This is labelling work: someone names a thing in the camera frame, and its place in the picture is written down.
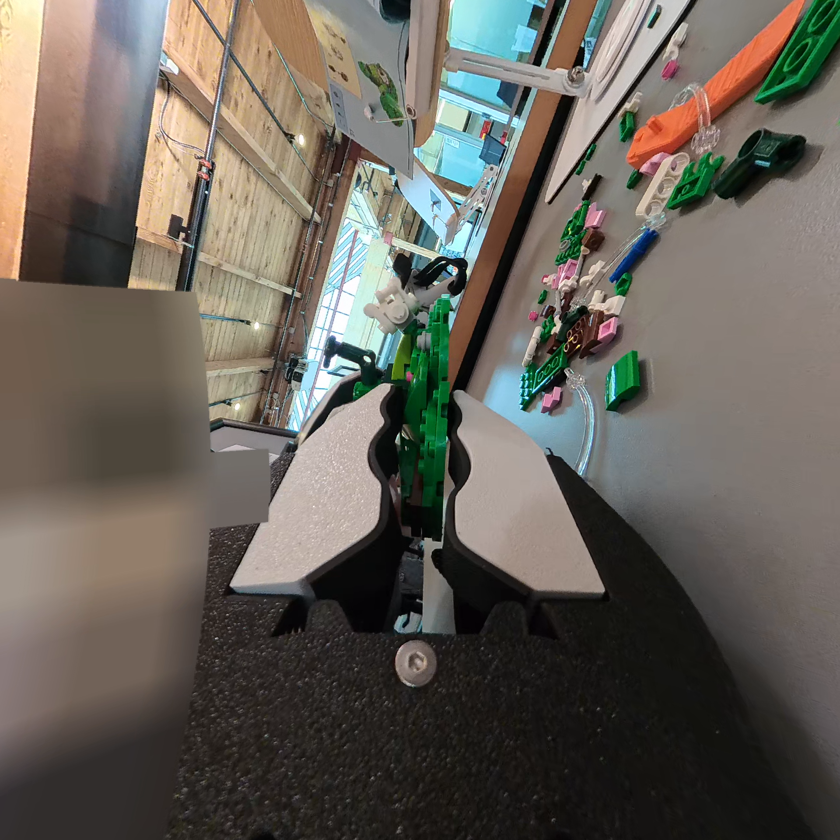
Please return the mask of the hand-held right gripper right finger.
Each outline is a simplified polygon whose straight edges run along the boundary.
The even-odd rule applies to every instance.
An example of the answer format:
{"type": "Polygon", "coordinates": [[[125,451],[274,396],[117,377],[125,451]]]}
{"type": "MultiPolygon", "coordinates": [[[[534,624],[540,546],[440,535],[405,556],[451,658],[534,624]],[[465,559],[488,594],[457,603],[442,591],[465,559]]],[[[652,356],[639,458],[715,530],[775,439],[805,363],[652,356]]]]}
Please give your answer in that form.
{"type": "Polygon", "coordinates": [[[600,599],[605,593],[550,462],[505,417],[451,397],[448,495],[439,568],[464,601],[600,599]]]}

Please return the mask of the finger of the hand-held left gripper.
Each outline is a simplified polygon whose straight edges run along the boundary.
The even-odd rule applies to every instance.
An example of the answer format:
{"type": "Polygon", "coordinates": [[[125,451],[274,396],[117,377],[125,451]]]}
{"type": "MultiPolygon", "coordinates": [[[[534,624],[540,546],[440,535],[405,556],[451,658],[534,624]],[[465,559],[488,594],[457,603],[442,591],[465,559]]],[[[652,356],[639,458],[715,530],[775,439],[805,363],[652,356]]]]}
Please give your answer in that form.
{"type": "Polygon", "coordinates": [[[359,382],[360,379],[339,379],[333,384],[301,426],[298,435],[300,437],[308,437],[326,422],[329,415],[336,408],[352,403],[354,399],[354,387],[359,382]]]}

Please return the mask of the dark green lego bar piece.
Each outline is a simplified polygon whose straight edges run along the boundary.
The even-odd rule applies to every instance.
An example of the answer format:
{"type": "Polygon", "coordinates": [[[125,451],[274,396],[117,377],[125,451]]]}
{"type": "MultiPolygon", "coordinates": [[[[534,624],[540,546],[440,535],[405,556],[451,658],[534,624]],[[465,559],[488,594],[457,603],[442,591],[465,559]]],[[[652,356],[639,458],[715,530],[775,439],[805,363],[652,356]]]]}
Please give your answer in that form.
{"type": "Polygon", "coordinates": [[[376,365],[376,354],[374,351],[340,342],[334,334],[330,334],[324,344],[322,366],[325,369],[328,368],[336,355],[358,365],[360,379],[363,385],[373,387],[380,383],[382,372],[376,365]]]}

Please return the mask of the green lego model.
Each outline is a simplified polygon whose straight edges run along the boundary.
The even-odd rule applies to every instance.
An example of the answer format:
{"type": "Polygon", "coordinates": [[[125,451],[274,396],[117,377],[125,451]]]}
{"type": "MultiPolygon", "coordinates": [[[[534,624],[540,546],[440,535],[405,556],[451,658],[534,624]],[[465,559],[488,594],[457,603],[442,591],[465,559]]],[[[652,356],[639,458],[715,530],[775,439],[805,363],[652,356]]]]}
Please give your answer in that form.
{"type": "Polygon", "coordinates": [[[412,535],[443,540],[445,468],[448,446],[449,315],[451,300],[442,295],[428,304],[391,280],[375,293],[364,313],[383,333],[402,338],[391,381],[402,390],[398,444],[398,487],[402,524],[412,535]]]}

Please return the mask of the pile of green pink lego pieces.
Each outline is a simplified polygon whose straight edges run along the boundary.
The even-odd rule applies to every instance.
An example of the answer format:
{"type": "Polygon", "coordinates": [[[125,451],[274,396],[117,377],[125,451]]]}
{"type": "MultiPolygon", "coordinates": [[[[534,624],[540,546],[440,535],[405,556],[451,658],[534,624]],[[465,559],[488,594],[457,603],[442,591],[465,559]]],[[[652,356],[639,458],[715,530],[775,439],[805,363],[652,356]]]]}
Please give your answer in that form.
{"type": "MultiPolygon", "coordinates": [[[[645,177],[650,183],[666,155],[656,154],[640,170],[632,168],[627,186],[633,188],[645,177]]],[[[522,411],[527,411],[536,399],[541,398],[541,412],[551,413],[562,402],[564,387],[570,389],[565,381],[565,370],[571,367],[571,362],[595,354],[614,341],[622,325],[620,315],[633,273],[624,274],[617,283],[610,282],[610,275],[646,227],[655,228],[659,233],[665,225],[667,208],[653,218],[636,216],[640,226],[614,257],[587,264],[605,238],[603,219],[606,212],[594,199],[601,179],[600,174],[595,173],[583,182],[581,200],[563,226],[556,268],[542,278],[543,289],[538,299],[540,310],[529,313],[536,325],[522,361],[524,372],[519,396],[522,411]]]]}

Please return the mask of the long clear lego tube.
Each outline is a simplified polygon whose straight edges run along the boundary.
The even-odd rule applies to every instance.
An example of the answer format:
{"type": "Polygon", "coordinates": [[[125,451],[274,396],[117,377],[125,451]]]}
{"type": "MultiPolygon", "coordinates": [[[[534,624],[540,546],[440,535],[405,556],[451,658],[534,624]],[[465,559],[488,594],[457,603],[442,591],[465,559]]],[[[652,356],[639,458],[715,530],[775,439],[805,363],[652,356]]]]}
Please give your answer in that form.
{"type": "Polygon", "coordinates": [[[592,396],[587,389],[583,374],[567,368],[565,370],[565,381],[572,392],[580,398],[583,405],[584,432],[574,470],[578,476],[585,478],[591,462],[595,442],[595,406],[592,396]]]}

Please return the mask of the green curved lego slope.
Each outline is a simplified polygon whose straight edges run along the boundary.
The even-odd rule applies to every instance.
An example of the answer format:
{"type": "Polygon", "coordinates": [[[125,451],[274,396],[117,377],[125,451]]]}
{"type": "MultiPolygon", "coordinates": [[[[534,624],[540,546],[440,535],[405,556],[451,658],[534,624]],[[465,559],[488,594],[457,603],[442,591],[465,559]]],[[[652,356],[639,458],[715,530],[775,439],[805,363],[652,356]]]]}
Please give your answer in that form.
{"type": "Polygon", "coordinates": [[[605,378],[605,409],[616,412],[620,405],[631,401],[641,387],[638,353],[624,354],[607,372],[605,378]]]}

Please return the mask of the lego instruction booklet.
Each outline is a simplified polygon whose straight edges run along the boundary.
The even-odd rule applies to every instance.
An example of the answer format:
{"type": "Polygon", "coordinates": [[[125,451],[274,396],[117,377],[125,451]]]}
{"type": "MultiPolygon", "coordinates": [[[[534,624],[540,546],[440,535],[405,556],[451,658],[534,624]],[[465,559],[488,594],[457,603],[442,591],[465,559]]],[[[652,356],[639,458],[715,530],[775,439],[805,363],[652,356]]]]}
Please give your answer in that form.
{"type": "Polygon", "coordinates": [[[414,121],[405,104],[411,4],[306,1],[338,129],[413,176],[414,121]]]}

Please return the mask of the dark green lego connector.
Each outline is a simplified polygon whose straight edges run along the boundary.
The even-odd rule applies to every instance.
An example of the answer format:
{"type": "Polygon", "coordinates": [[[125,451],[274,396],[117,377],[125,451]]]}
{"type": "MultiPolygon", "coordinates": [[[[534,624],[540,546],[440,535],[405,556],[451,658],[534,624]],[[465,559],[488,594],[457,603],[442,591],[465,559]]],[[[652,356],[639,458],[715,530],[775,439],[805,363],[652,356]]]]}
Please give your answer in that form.
{"type": "Polygon", "coordinates": [[[801,134],[758,129],[743,142],[711,189],[719,198],[733,198],[761,176],[789,171],[802,159],[805,147],[806,137],[801,134]]]}

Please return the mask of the short clear lego tube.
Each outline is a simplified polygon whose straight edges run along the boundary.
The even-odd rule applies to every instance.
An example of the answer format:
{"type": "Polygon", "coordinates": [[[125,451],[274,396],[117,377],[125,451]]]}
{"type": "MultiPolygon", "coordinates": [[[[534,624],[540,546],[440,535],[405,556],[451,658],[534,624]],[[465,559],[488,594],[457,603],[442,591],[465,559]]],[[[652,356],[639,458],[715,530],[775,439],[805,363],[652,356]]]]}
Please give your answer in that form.
{"type": "Polygon", "coordinates": [[[670,110],[675,110],[687,103],[695,107],[697,117],[697,132],[690,140],[690,148],[693,154],[700,158],[711,153],[718,145],[720,129],[711,120],[710,104],[705,88],[691,82],[684,87],[670,104],[670,110]]]}

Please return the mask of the green lego plate with holes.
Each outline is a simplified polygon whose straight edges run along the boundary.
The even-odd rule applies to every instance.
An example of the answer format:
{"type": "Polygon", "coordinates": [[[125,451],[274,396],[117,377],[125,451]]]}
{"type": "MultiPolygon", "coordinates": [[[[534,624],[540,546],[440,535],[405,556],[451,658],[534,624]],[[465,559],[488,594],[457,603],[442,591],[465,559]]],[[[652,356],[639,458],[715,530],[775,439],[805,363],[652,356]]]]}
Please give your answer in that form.
{"type": "Polygon", "coordinates": [[[839,40],[839,2],[814,1],[754,100],[778,101],[807,88],[839,40]]]}

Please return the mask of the black looped object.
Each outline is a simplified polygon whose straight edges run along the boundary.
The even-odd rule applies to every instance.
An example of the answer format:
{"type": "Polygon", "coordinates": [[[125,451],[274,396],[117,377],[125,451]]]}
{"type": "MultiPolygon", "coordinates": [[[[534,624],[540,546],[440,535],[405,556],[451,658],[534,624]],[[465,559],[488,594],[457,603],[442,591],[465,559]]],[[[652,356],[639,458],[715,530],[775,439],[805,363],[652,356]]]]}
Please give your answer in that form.
{"type": "Polygon", "coordinates": [[[392,262],[392,270],[402,288],[427,304],[443,295],[452,298],[460,295],[466,287],[468,267],[466,259],[444,255],[432,259],[422,269],[413,268],[412,260],[403,253],[397,254],[392,262]]]}

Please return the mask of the metal conduit pipe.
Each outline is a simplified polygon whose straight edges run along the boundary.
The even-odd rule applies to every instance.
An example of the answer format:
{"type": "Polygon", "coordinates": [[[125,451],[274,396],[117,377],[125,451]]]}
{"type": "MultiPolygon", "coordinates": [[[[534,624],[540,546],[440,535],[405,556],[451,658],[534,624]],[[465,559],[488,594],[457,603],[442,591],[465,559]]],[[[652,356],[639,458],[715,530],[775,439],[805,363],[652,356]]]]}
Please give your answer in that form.
{"type": "Polygon", "coordinates": [[[239,6],[239,1],[233,1],[230,9],[230,15],[228,16],[227,33],[224,40],[224,50],[217,77],[212,116],[206,138],[205,149],[198,159],[192,203],[190,214],[187,219],[187,227],[183,243],[184,247],[175,283],[175,289],[177,291],[192,291],[194,287],[194,276],[198,264],[198,256],[201,252],[209,197],[214,181],[214,147],[217,139],[218,121],[224,95],[224,87],[228,75],[228,65],[235,40],[239,6]]]}

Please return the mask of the white desk stand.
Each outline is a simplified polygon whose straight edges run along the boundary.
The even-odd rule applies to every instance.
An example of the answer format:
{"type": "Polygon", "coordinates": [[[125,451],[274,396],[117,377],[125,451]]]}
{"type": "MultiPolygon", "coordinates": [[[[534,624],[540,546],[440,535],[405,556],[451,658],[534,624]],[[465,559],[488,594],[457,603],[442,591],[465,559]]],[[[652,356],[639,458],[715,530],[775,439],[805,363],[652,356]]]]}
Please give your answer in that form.
{"type": "MultiPolygon", "coordinates": [[[[594,57],[585,68],[550,70],[455,47],[448,49],[444,68],[579,99],[551,175],[545,197],[545,202],[549,203],[606,121],[630,93],[648,62],[679,28],[689,5],[688,1],[625,2],[612,25],[597,41],[594,57]],[[663,13],[656,26],[647,28],[655,4],[662,5],[663,13]]],[[[442,183],[421,162],[415,162],[413,176],[397,173],[396,178],[411,206],[429,226],[437,225],[437,235],[445,245],[452,241],[475,206],[487,198],[491,181],[490,175],[483,175],[467,199],[456,208],[442,183]]]]}

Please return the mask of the orange brick separator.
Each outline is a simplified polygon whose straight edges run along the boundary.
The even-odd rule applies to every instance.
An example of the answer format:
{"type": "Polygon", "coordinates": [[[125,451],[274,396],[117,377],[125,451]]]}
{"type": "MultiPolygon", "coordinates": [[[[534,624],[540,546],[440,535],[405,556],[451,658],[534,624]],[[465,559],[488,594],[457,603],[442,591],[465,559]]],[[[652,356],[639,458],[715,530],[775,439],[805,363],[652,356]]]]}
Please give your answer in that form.
{"type": "MultiPolygon", "coordinates": [[[[788,4],[735,57],[721,68],[703,89],[710,118],[714,119],[766,78],[793,33],[804,1],[788,4]]],[[[685,145],[698,130],[698,110],[694,99],[677,108],[651,117],[635,134],[626,161],[635,170],[659,153],[672,154],[685,145]]]]}

